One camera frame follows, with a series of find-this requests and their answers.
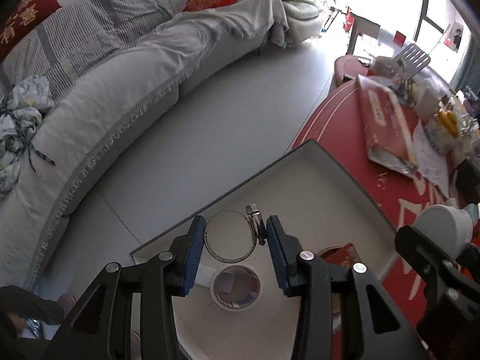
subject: metal pivot screw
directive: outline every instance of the metal pivot screw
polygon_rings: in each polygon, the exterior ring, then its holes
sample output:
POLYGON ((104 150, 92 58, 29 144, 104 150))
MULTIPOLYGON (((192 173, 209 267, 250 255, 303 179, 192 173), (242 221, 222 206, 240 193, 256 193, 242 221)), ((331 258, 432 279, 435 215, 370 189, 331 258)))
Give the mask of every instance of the metal pivot screw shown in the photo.
POLYGON ((446 291, 447 297, 452 299, 454 302, 458 300, 458 293, 453 288, 448 288, 446 291))
POLYGON ((171 252, 169 252, 168 250, 167 251, 163 251, 161 252, 159 255, 158 255, 158 258, 161 260, 161 261, 169 261, 173 258, 173 254, 171 252))
POLYGON ((302 260, 310 261, 310 260, 314 259, 314 257, 315 256, 311 251, 304 250, 304 251, 300 252, 300 258, 302 260))
POLYGON ((355 272, 358 272, 359 274, 364 274, 367 271, 367 267, 361 262, 356 262, 355 264, 353 264, 353 270, 355 272))
POLYGON ((112 274, 116 271, 119 270, 119 265, 116 263, 116 262, 111 262, 110 264, 107 264, 107 266, 105 267, 105 270, 109 273, 109 274, 112 274))

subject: chair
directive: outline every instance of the chair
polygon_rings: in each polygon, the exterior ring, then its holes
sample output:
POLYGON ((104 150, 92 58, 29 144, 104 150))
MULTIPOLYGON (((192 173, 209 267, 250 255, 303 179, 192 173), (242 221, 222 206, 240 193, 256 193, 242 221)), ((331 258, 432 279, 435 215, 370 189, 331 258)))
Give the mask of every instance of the chair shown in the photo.
POLYGON ((320 15, 322 8, 313 1, 289 0, 283 2, 286 21, 289 30, 286 33, 287 41, 300 44, 322 31, 323 20, 320 15))
POLYGON ((346 51, 347 55, 353 55, 355 51, 355 45, 357 44, 357 38, 361 35, 368 35, 372 38, 378 39, 380 34, 380 24, 374 23, 362 16, 353 14, 355 20, 352 26, 352 34, 350 36, 349 47, 346 51))

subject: gray floor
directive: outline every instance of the gray floor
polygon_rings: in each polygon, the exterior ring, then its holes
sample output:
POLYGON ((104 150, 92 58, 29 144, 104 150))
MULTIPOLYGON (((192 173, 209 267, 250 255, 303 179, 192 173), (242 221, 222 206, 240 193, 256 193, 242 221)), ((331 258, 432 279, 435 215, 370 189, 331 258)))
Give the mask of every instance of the gray floor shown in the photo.
POLYGON ((325 97, 345 40, 266 47, 224 68, 146 131, 87 195, 39 280, 78 297, 128 253, 282 156, 325 97))

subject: striped cushion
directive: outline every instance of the striped cushion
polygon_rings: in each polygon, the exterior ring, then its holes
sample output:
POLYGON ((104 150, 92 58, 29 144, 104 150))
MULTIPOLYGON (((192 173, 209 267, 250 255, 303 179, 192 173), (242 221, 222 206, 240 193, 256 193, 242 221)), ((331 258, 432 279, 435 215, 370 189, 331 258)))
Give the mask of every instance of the striped cushion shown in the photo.
POLYGON ((0 96, 33 74, 60 100, 85 73, 135 45, 188 0, 79 0, 31 31, 0 64, 0 96))

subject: metal band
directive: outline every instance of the metal band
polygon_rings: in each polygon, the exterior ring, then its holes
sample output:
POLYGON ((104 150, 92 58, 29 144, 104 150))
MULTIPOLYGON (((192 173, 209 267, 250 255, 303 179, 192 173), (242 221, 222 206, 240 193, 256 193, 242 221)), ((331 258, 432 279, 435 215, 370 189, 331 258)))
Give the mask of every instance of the metal band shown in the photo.
POLYGON ((217 212, 214 216, 212 216, 210 218, 210 220, 207 222, 207 225, 205 227, 205 232, 203 233, 203 240, 205 241, 205 247, 207 248, 208 252, 210 253, 210 255, 218 260, 218 261, 221 261, 222 263, 227 263, 227 264, 236 264, 236 263, 240 263, 241 261, 243 261, 244 259, 246 259, 247 257, 249 257, 253 252, 254 252, 254 249, 255 249, 255 246, 257 246, 257 235, 255 234, 255 230, 252 228, 251 226, 251 222, 250 222, 250 219, 242 212, 242 211, 239 211, 239 210, 234 210, 234 209, 226 209, 226 210, 222 210, 222 211, 219 211, 217 212), (240 257, 238 259, 225 259, 223 257, 220 257, 218 254, 216 254, 212 248, 210 247, 210 244, 208 243, 208 238, 207 238, 207 233, 208 233, 208 225, 210 224, 210 222, 212 221, 213 218, 215 218, 218 214, 220 214, 221 212, 236 212, 237 214, 240 214, 243 219, 245 219, 245 221, 247 222, 248 224, 248 227, 250 229, 250 232, 251 232, 251 242, 252 242, 252 247, 251 249, 249 250, 249 252, 244 255, 243 257, 240 257))

